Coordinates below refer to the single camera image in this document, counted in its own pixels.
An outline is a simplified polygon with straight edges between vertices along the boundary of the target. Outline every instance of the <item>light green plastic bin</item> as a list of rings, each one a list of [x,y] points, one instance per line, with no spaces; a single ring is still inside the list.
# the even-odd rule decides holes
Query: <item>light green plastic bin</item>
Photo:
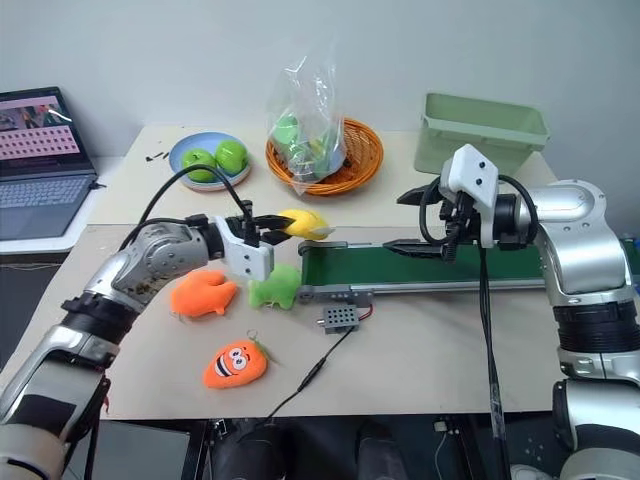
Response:
[[[414,166],[440,173],[458,148],[471,143],[500,173],[512,175],[548,140],[549,130],[535,108],[429,93]]]

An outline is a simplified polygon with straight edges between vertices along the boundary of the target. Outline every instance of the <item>wire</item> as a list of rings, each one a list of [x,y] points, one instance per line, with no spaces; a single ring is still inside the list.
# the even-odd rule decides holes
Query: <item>wire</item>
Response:
[[[96,416],[96,421],[91,429],[89,438],[89,450],[87,450],[87,463],[84,465],[84,480],[91,480],[93,476],[93,463],[96,459],[96,447],[98,446],[98,430],[100,428],[100,413]]]
[[[429,233],[427,227],[427,205],[432,202],[434,193],[437,193],[437,189],[440,186],[440,177],[436,178],[433,182],[427,186],[422,197],[420,197],[420,210],[418,212],[418,224],[420,225],[420,233],[422,237],[431,245],[444,245],[455,239],[459,233],[459,227],[454,227],[448,235],[443,238],[433,238]]]
[[[487,267],[487,251],[478,244],[480,254],[480,317],[482,330],[487,346],[487,364],[489,370],[489,402],[491,414],[491,430],[493,441],[498,456],[498,469],[501,477],[511,479],[511,467],[509,451],[507,448],[507,430],[500,398],[500,383],[498,381],[498,369],[493,355],[493,338],[491,332],[491,295],[489,292],[489,270]]]
[[[231,185],[227,177],[225,177],[224,174],[220,172],[220,170],[218,170],[217,168],[210,167],[209,165],[190,165],[187,168],[183,168],[182,170],[177,172],[173,177],[167,180],[164,183],[164,185],[162,185],[162,187],[160,187],[160,189],[156,192],[156,194],[153,196],[153,198],[147,205],[147,208],[145,208],[144,213],[142,214],[142,217],[140,217],[140,221],[138,222],[138,224],[145,222],[147,218],[149,218],[149,214],[151,213],[151,210],[156,205],[156,203],[158,203],[158,200],[160,200],[160,197],[164,195],[164,193],[169,189],[171,185],[176,183],[178,179],[180,179],[180,177],[186,175],[187,173],[191,173],[195,170],[206,170],[207,172],[213,174],[214,177],[216,177],[218,180],[220,180],[224,184],[225,188],[229,192],[229,195],[231,195],[231,197],[236,202],[238,207],[240,207],[240,210],[242,210],[242,213],[245,216],[245,219],[251,218],[251,212],[249,212],[246,205],[242,203],[242,200],[240,200],[240,197],[238,196],[235,189],[233,188],[233,185]]]
[[[440,465],[438,465],[438,455],[440,455],[440,450],[442,449],[442,445],[444,445],[444,441],[447,439],[447,432],[442,434],[442,439],[438,444],[438,448],[436,448],[436,453],[433,455],[433,463],[436,464],[436,473],[438,474],[438,478],[442,480],[442,474],[440,473]]]
[[[362,314],[360,317],[358,317],[358,320],[362,321],[366,318],[369,318],[371,315],[373,315],[373,304],[369,306],[369,310]],[[284,407],[287,403],[289,403],[291,400],[293,400],[300,392],[302,392],[302,390],[304,390],[310,383],[311,381],[316,377],[316,375],[320,372],[320,370],[322,369],[322,367],[324,366],[325,362],[327,361],[327,358],[329,357],[329,355],[331,355],[331,353],[338,348],[338,345],[340,345],[342,342],[345,341],[345,339],[351,335],[351,332],[353,332],[353,330],[355,329],[355,327],[350,327],[349,330],[347,330],[345,332],[344,335],[342,335],[342,337],[340,337],[340,339],[333,344],[333,346],[327,350],[327,353],[325,353],[322,358],[320,358],[320,360],[318,360],[316,362],[316,364],[311,368],[311,370],[309,370],[309,372],[305,375],[305,377],[302,379],[302,382],[300,382],[300,385],[298,385],[298,388],[296,389],[295,392],[293,392],[291,395],[289,395],[287,398],[285,398],[283,401],[281,401],[278,406],[276,408],[274,408],[271,413],[269,415],[267,415],[264,420],[262,420],[262,422],[260,422],[258,425],[264,425],[265,423],[267,423],[269,420],[271,420],[273,418],[273,416],[278,413],[278,411]]]
[[[44,270],[46,268],[56,268],[62,265],[61,263],[3,263],[0,264],[0,268],[7,268],[9,270],[19,270],[21,272],[33,272],[35,270]]]
[[[536,206],[533,203],[531,195],[529,195],[527,189],[524,188],[524,186],[515,178],[511,178],[507,175],[498,175],[498,179],[508,183],[513,188],[515,188],[520,195],[522,195],[522,199],[527,205],[527,210],[529,210],[529,217],[531,218],[531,222],[529,223],[529,231],[527,233],[527,243],[533,243],[533,240],[538,234],[538,211],[536,210]]]
[[[135,226],[135,228],[133,230],[131,230],[127,236],[125,237],[125,239],[122,241],[122,243],[120,244],[120,248],[118,248],[118,251],[124,250],[127,245],[129,245],[131,242],[133,242],[136,237],[138,236],[138,233],[140,233],[140,230],[142,230],[144,227],[148,226],[148,225],[153,225],[154,223],[176,223],[178,225],[186,225],[187,222],[185,220],[180,220],[177,218],[152,218],[151,220],[145,220],[142,223],[139,223],[138,225]]]

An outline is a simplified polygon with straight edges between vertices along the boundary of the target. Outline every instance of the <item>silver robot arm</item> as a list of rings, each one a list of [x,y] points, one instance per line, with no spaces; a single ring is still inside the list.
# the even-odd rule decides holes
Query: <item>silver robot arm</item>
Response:
[[[267,216],[258,223],[260,218],[272,226],[288,220]],[[259,233],[243,240],[242,228],[237,217],[148,225],[102,265],[80,297],[63,304],[63,321],[47,332],[0,397],[0,478],[61,476],[68,446],[99,419],[109,389],[105,370],[121,340],[167,283],[214,259],[233,273],[267,278],[273,247],[259,241]],[[272,243],[286,238],[279,235]]]
[[[444,217],[452,215],[454,226],[486,248],[524,246],[532,223],[525,199],[498,195],[497,180],[497,169],[477,150],[458,150],[440,179],[441,196],[456,206],[453,214],[444,208]],[[575,452],[560,478],[640,479],[640,327],[625,251],[605,221],[605,195],[579,180],[529,195],[538,217],[533,243],[568,377],[553,388],[556,434]],[[470,199],[475,218],[456,218]]]

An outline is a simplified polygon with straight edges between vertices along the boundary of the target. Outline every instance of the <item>orange plush toy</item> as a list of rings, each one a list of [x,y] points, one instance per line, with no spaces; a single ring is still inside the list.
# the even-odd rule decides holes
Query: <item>orange plush toy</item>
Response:
[[[171,310],[188,317],[210,312],[222,315],[236,288],[235,283],[224,281],[224,273],[220,271],[191,272],[171,292]]]
[[[202,376],[209,388],[239,387],[267,370],[267,357],[251,340],[241,340],[218,350]]]

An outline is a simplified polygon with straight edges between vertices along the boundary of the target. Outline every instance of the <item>yellow plush toy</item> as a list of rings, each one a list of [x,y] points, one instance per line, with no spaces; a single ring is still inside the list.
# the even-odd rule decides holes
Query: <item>yellow plush toy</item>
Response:
[[[284,230],[284,233],[292,237],[300,237],[307,240],[324,240],[334,231],[324,218],[309,210],[291,209],[280,212],[278,215],[294,220]]]

